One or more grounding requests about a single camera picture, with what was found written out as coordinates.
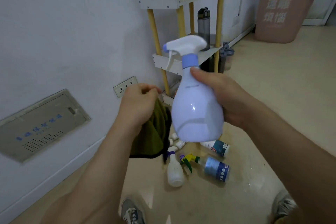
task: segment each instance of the beige tile floor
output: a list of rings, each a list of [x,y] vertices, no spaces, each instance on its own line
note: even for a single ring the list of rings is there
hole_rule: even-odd
[[[234,49],[228,72],[256,98],[314,142],[336,155],[336,27],[302,27],[290,44],[255,41],[250,34]],[[140,193],[148,204],[149,223],[267,223],[271,203],[282,183],[240,129],[226,124],[222,141],[231,145],[225,162],[227,184],[194,172],[179,189],[167,185],[161,158],[131,159],[123,196]],[[206,155],[189,143],[185,153]],[[71,191],[84,171],[79,168],[29,207],[12,224],[37,224],[58,197]]]

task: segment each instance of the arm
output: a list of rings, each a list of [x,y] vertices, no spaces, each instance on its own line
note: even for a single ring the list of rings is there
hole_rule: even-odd
[[[132,142],[152,115],[158,92],[144,83],[128,87],[114,124],[77,185],[57,210],[50,211],[53,216],[45,216],[42,222],[86,223],[98,212],[99,223],[120,221],[118,208]],[[102,211],[107,203],[108,209]]]
[[[306,216],[336,221],[336,158],[296,131],[224,74],[191,70],[212,87],[225,119],[242,128]]]

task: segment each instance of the person's left hand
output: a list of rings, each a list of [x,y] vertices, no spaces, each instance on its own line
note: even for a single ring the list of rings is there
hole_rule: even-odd
[[[141,126],[153,114],[155,101],[161,93],[162,90],[157,86],[146,83],[127,87],[115,121],[139,134]]]

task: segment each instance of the hand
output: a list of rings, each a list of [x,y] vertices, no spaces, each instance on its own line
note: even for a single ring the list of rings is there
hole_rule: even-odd
[[[127,87],[121,99],[115,124],[134,130],[139,134],[141,126],[149,120],[154,111],[155,101],[162,93],[155,85],[139,83]]]
[[[257,100],[225,74],[208,73],[193,67],[190,72],[196,80],[214,90],[218,103],[224,107],[225,121],[244,129],[250,107]]]

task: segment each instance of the gray water bottle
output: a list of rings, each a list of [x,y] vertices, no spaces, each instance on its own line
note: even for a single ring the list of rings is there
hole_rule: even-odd
[[[207,42],[207,47],[201,51],[210,49],[210,11],[207,7],[201,8],[197,13],[198,35]]]

